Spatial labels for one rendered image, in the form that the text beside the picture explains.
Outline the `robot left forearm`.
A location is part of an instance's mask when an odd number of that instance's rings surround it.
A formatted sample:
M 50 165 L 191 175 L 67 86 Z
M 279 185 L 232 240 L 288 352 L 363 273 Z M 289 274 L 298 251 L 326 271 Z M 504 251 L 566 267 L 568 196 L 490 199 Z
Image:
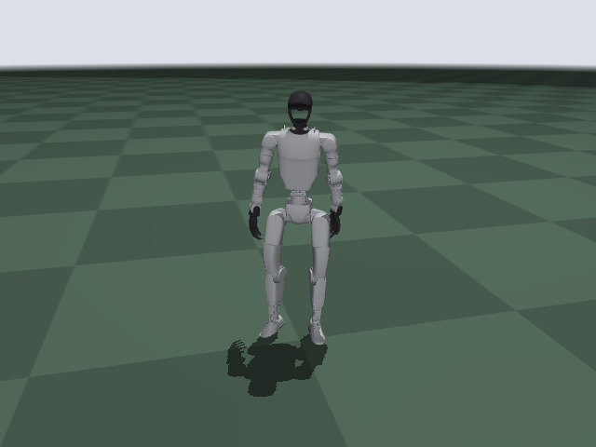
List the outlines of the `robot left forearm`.
M 342 175 L 342 178 L 343 178 L 343 175 Z M 330 187 L 330 191 L 331 191 L 331 210 L 333 210 L 334 212 L 337 212 L 337 209 L 340 206 L 343 207 L 343 202 L 344 202 L 343 193 L 342 193 L 343 181 L 341 183 L 338 183 L 335 185 L 329 185 L 329 187 Z

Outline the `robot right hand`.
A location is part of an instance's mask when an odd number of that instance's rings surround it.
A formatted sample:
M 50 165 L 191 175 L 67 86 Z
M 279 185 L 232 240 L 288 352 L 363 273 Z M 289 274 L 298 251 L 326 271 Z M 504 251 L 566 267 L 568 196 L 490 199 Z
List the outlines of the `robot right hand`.
M 250 215 L 250 219 L 249 219 L 249 224 L 250 224 L 250 231 L 253 237 L 257 238 L 257 239 L 261 239 L 260 236 L 261 232 L 259 231 L 258 227 L 257 227 L 257 217 L 260 216 L 260 207 L 255 206 L 253 208 L 253 213 L 251 211 L 249 211 L 249 215 Z M 256 235 L 256 233 L 258 235 Z

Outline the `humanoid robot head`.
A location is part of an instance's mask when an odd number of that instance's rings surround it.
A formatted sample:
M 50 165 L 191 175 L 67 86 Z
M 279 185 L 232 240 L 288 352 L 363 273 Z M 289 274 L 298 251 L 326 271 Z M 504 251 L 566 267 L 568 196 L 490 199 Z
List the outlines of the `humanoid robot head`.
M 308 115 L 306 119 L 302 119 L 302 118 L 292 118 L 291 115 L 291 110 L 298 110 L 298 111 L 303 111 L 306 110 L 308 111 Z M 309 132 L 310 130 L 304 130 L 304 128 L 307 127 L 306 123 L 310 117 L 311 114 L 311 110 L 312 110 L 312 98 L 311 96 L 302 90 L 298 90 L 292 93 L 292 95 L 289 98 L 288 101 L 288 112 L 289 112 L 289 116 L 290 116 L 290 120 L 293 124 L 293 126 L 296 128 L 295 130 L 290 129 L 290 131 L 294 134 L 306 134 L 307 132 Z

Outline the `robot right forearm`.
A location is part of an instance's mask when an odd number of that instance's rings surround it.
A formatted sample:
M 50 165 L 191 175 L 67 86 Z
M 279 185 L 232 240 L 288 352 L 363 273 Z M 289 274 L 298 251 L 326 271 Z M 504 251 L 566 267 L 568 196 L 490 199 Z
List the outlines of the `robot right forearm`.
M 256 171 L 255 171 L 255 174 L 256 174 Z M 253 190 L 252 190 L 252 194 L 251 194 L 251 203 L 249 205 L 249 209 L 252 213 L 253 213 L 253 208 L 255 206 L 260 207 L 260 211 L 261 211 L 261 209 L 262 209 L 261 205 L 262 205 L 263 198 L 264 198 L 264 189 L 266 188 L 266 183 L 262 183 L 262 182 L 255 180 L 255 174 L 254 174 Z

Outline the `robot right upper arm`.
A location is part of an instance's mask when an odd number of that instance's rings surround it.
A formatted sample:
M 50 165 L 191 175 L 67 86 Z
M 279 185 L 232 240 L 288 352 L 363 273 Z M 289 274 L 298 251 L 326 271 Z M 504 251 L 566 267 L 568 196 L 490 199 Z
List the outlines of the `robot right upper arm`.
M 274 149 L 278 145 L 278 136 L 280 131 L 268 131 L 262 140 L 262 146 L 259 156 L 260 167 L 255 174 L 255 180 L 268 183 L 271 179 L 270 165 L 272 163 Z

